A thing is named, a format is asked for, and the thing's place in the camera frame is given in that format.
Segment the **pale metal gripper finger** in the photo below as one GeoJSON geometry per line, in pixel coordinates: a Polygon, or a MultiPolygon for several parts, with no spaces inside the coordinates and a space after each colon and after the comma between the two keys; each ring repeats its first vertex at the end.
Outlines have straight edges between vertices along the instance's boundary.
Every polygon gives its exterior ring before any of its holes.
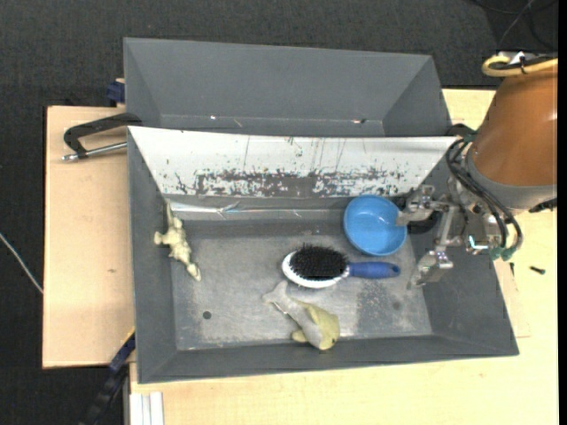
{"type": "Polygon", "coordinates": [[[412,189],[403,197],[400,209],[395,218],[398,227],[408,226],[412,222],[428,220],[434,213],[447,213],[449,203],[434,198],[435,188],[431,185],[422,185],[412,189]]]}
{"type": "Polygon", "coordinates": [[[429,283],[438,282],[453,267],[454,262],[449,258],[447,249],[429,250],[417,261],[407,288],[422,288],[429,283]]]}

